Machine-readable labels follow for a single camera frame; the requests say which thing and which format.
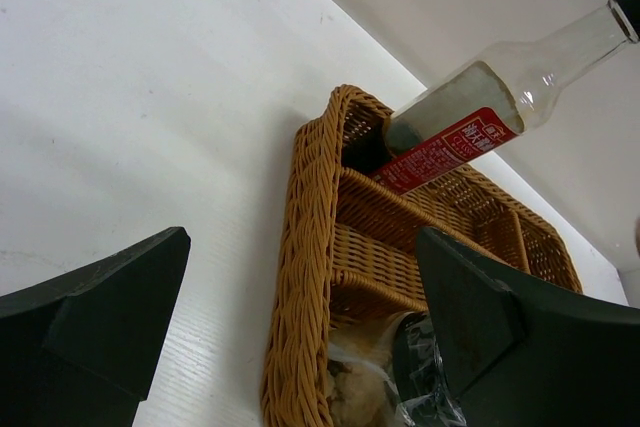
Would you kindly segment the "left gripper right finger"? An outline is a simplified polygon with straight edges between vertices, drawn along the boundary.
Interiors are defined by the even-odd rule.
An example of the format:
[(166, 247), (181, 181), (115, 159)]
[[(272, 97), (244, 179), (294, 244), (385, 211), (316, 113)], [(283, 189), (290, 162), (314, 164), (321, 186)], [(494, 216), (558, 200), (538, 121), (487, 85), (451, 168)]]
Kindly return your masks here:
[(449, 390), (471, 426), (635, 426), (639, 312), (434, 229), (416, 258)]

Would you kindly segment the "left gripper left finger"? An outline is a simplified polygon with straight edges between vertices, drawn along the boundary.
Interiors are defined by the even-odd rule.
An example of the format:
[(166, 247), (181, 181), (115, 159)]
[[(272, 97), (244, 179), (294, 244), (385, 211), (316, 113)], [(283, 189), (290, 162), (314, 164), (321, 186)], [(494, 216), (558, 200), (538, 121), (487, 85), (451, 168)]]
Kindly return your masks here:
[(182, 227), (1, 298), (4, 426), (130, 426), (190, 251)]

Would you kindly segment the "small black-cap spice jar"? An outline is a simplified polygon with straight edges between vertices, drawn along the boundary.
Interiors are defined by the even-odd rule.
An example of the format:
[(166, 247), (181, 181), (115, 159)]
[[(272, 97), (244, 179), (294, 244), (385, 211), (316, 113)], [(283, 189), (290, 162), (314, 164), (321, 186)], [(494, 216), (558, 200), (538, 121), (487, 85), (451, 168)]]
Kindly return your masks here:
[(394, 314), (330, 332), (325, 397), (335, 426), (465, 426), (431, 318)]

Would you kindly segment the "tall glass red-label bottle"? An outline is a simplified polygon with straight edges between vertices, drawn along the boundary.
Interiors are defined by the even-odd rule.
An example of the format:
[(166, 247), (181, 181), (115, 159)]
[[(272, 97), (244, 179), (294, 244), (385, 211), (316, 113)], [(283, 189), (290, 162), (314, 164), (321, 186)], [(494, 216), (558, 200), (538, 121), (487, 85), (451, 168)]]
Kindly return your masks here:
[(605, 5), (532, 42), (497, 42), (344, 147), (342, 163), (398, 195), (551, 116), (561, 91), (639, 41), (639, 0)]

